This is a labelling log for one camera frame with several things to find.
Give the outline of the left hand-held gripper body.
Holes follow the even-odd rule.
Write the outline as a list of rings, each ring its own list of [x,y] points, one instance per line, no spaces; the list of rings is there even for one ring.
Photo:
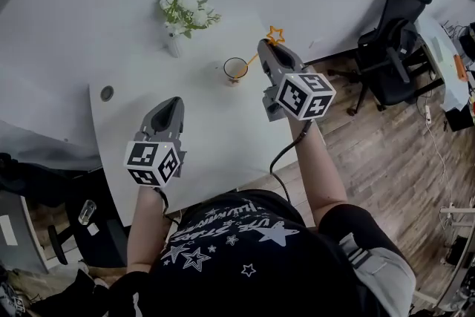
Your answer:
[[[123,165],[137,184],[164,188],[173,177],[181,176],[186,154],[180,149],[182,132],[182,128],[142,128],[128,142]]]

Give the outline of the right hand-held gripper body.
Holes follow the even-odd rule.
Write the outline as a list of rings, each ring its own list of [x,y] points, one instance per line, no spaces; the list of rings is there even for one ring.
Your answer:
[[[270,122],[294,117],[299,121],[323,117],[336,90],[321,73],[284,74],[279,85],[264,92],[263,105]]]

